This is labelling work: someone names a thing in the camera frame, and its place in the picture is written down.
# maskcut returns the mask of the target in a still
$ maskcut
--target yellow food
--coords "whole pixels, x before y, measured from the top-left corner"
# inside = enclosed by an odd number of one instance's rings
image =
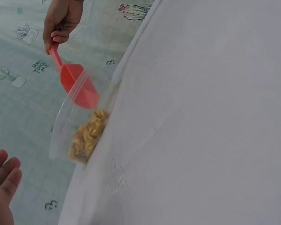
[[[86,163],[96,147],[101,137],[106,121],[109,117],[108,112],[102,109],[93,111],[89,121],[80,126],[73,135],[69,157],[81,163]]]

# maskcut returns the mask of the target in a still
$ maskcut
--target child's hand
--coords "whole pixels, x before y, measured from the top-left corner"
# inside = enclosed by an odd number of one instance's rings
[[[53,0],[44,21],[43,40],[48,51],[52,42],[64,43],[81,19],[83,0]]]
[[[9,204],[22,178],[20,161],[17,158],[8,158],[4,150],[0,150],[0,225],[13,225],[13,214]]]

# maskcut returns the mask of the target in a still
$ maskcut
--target white fabric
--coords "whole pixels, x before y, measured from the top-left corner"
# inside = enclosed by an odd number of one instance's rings
[[[60,225],[281,225],[281,0],[163,0]]]

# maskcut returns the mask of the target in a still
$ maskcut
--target scoop handle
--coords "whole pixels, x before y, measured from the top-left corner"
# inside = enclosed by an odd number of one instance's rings
[[[63,66],[63,62],[57,52],[58,45],[58,43],[53,43],[49,49],[49,54],[51,55],[51,58],[56,65],[57,70],[60,72],[61,67]]]

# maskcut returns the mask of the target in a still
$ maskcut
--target light blue bedsheet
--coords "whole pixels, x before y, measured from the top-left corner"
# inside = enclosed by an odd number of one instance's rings
[[[152,0],[85,0],[81,24],[61,56],[111,78]],[[74,164],[48,159],[66,96],[43,52],[48,0],[0,0],[0,149],[18,157],[23,179],[12,201],[16,225],[57,224]]]

